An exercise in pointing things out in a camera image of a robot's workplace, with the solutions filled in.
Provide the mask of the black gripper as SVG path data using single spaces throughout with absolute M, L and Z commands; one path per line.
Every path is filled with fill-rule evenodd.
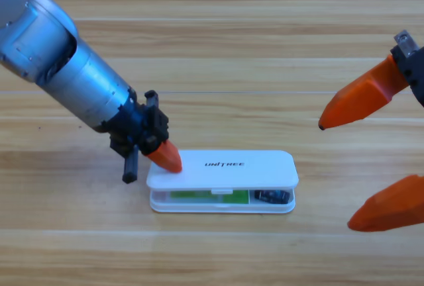
M 386 106 L 408 84 L 423 105 L 423 47 L 406 30 L 395 35 L 394 40 L 392 56 L 335 94 L 319 119 L 321 130 L 365 119 Z
M 134 89 L 129 89 L 125 103 L 117 114 L 97 127 L 99 133 L 110 134 L 110 148 L 124 158 L 122 180 L 132 183 L 138 178 L 138 155 L 142 154 L 157 166 L 172 172 L 182 171 L 178 148 L 169 141 L 168 117 L 159 109 L 158 94 L 144 94 L 145 104 L 137 102 Z

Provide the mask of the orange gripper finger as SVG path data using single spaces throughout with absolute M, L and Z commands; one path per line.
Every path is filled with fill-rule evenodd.
M 409 175 L 367 199 L 347 226 L 359 232 L 382 232 L 422 223 L 423 177 Z

